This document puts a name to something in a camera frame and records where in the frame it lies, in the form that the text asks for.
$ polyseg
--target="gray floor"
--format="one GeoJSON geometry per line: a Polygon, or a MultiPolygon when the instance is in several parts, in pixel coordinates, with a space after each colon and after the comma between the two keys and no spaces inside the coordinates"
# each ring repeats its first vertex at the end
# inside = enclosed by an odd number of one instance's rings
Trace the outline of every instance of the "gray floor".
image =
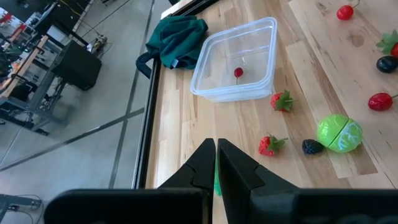
{"type": "MultiPolygon", "coordinates": [[[[84,20],[93,26],[124,2],[106,7],[96,0],[84,20]]],[[[130,0],[96,28],[112,47],[93,89],[65,89],[56,111],[67,118],[68,126],[44,127],[49,136],[9,123],[0,126],[0,194],[36,194],[46,204],[69,189],[131,188],[149,87],[148,79],[136,72],[135,60],[168,7],[167,0],[155,0],[153,8],[152,0],[130,0]]],[[[85,27],[83,23],[78,29],[80,35],[85,27]]],[[[84,38],[92,41],[95,35],[90,32],[84,38]]],[[[36,223],[40,210],[26,211],[36,223]]],[[[9,212],[3,223],[30,223],[30,218],[9,212]]]]}

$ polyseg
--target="clear plastic container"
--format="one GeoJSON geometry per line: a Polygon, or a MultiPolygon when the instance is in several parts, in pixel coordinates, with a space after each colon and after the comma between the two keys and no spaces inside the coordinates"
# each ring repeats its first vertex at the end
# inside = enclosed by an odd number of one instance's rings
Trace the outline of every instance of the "clear plastic container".
{"type": "Polygon", "coordinates": [[[200,52],[191,92],[213,102],[252,100],[272,93],[277,21],[267,17],[209,36],[200,52]],[[234,71],[244,74],[236,78],[234,71]]]}

